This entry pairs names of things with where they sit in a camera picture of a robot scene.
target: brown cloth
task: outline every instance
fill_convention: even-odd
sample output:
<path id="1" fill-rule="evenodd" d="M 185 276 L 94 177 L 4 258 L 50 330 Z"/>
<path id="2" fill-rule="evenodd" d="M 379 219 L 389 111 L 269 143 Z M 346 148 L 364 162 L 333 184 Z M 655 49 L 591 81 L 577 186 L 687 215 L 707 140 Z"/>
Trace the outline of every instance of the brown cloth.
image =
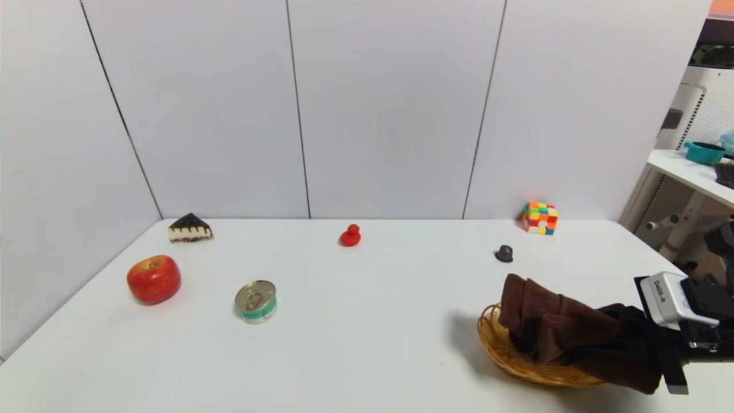
<path id="1" fill-rule="evenodd" d="M 572 365 L 608 383 L 645 394 L 653 394 L 660 384 L 662 373 L 655 362 L 574 351 L 624 340 L 628 332 L 621 321 L 533 280 L 507 276 L 499 322 L 509 329 L 518 354 L 534 364 Z"/>

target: green label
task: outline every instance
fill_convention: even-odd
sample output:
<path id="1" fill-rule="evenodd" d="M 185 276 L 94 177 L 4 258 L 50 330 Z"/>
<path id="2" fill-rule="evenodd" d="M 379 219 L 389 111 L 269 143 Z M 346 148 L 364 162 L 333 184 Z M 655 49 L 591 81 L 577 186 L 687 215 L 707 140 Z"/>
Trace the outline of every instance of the green label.
<path id="1" fill-rule="evenodd" d="M 273 297 L 272 301 L 270 301 L 270 303 L 266 305 L 263 309 L 260 309 L 258 311 L 248 311 L 248 312 L 243 311 L 242 317 L 245 317 L 248 320 L 252 320 L 254 318 L 265 317 L 273 311 L 273 309 L 275 308 L 275 303 L 276 303 L 275 297 Z"/>

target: woven basket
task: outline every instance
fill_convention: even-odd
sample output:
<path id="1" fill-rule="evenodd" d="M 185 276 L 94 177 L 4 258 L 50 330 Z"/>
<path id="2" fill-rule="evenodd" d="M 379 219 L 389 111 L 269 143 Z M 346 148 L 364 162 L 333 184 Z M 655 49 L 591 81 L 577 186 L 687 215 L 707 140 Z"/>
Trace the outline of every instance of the woven basket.
<path id="1" fill-rule="evenodd" d="M 479 339 L 495 363 L 502 369 L 527 381 L 548 389 L 557 387 L 593 387 L 606 382 L 591 377 L 574 367 L 552 364 L 536 365 L 522 360 L 509 341 L 507 328 L 499 323 L 500 306 L 493 304 L 482 312 L 476 328 Z"/>

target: panel seam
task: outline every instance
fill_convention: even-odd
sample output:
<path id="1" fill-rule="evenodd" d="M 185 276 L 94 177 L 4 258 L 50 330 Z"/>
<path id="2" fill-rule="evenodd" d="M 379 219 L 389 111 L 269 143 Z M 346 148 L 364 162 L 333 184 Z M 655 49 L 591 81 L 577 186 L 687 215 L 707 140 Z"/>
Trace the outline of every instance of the panel seam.
<path id="1" fill-rule="evenodd" d="M 112 100 L 115 102 L 115 107 L 117 108 L 117 114 L 120 116 L 120 120 L 123 122 L 123 128 L 125 128 L 125 133 L 128 135 L 128 141 L 130 142 L 130 146 L 133 148 L 133 154 L 135 154 L 135 159 L 138 162 L 138 166 L 140 166 L 140 172 L 142 172 L 142 177 L 145 180 L 145 184 L 148 186 L 148 191 L 150 192 L 150 197 L 153 199 L 153 204 L 156 206 L 156 210 L 158 211 L 158 216 L 161 219 L 163 219 L 161 208 L 158 205 L 156 196 L 153 194 L 153 188 L 150 186 L 150 181 L 148 181 L 148 176 L 145 175 L 145 169 L 142 166 L 142 162 L 140 162 L 140 156 L 138 156 L 137 149 L 135 148 L 135 144 L 133 143 L 133 140 L 130 137 L 130 131 L 128 129 L 128 125 L 125 122 L 125 118 L 123 117 L 123 112 L 122 110 L 120 110 L 120 105 L 117 102 L 117 96 L 115 96 L 115 91 L 112 89 L 112 83 L 110 83 L 109 76 L 107 76 L 107 69 L 105 69 L 104 63 L 102 62 L 102 55 L 99 53 L 99 48 L 97 47 L 97 40 L 95 40 L 94 38 L 94 33 L 92 32 L 92 25 L 90 24 L 90 20 L 87 17 L 87 10 L 84 8 L 83 0 L 79 0 L 79 5 L 81 6 L 81 12 L 84 13 L 84 19 L 87 22 L 87 28 L 89 29 L 90 36 L 92 37 L 92 44 L 94 44 L 94 49 L 97 52 L 97 58 L 99 59 L 99 64 L 100 66 L 102 66 L 102 72 L 104 73 L 104 78 L 107 80 L 107 86 L 109 87 L 109 92 L 112 94 Z"/>
<path id="2" fill-rule="evenodd" d="M 306 186 L 306 207 L 308 208 L 308 219 L 311 219 L 311 202 L 308 197 L 308 176 L 306 175 L 306 151 L 303 145 L 303 127 L 301 126 L 301 104 L 298 99 L 298 80 L 296 78 L 296 55 L 293 52 L 293 31 L 291 29 L 291 8 L 286 0 L 286 17 L 288 19 L 288 39 L 291 42 L 291 64 L 293 65 L 293 86 L 296 90 L 296 112 L 298 114 L 298 135 L 301 138 L 301 158 L 303 161 L 303 182 Z"/>
<path id="3" fill-rule="evenodd" d="M 487 102 L 490 100 L 490 89 L 492 88 L 492 77 L 495 74 L 495 64 L 497 63 L 497 53 L 500 50 L 500 38 L 502 37 L 502 26 L 504 25 L 505 11 L 507 10 L 507 0 L 505 0 L 502 6 L 502 17 L 500 19 L 500 28 L 497 33 L 497 44 L 495 44 L 495 55 L 492 58 L 492 68 L 490 69 L 490 80 L 487 83 L 487 95 L 484 97 L 484 109 L 482 110 L 482 119 L 479 121 L 479 134 L 476 137 L 476 147 L 474 148 L 474 159 L 471 163 L 471 172 L 469 173 L 469 185 L 466 188 L 466 198 L 464 199 L 464 211 L 461 214 L 461 219 L 466 216 L 466 206 L 469 203 L 469 192 L 471 191 L 471 180 L 474 177 L 474 167 L 476 166 L 476 155 L 479 153 L 479 141 L 482 138 L 482 127 L 484 127 L 484 117 L 487 114 Z"/>

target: teal bowl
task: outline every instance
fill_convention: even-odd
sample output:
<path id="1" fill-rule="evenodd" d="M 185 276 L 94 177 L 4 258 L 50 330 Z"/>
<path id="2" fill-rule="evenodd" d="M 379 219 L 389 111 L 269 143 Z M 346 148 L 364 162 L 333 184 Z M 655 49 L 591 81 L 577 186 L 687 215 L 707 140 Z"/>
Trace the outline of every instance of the teal bowl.
<path id="1" fill-rule="evenodd" d="M 711 145 L 705 142 L 686 142 L 683 144 L 688 148 L 686 159 L 701 165 L 711 165 L 720 162 L 727 153 L 721 146 Z"/>

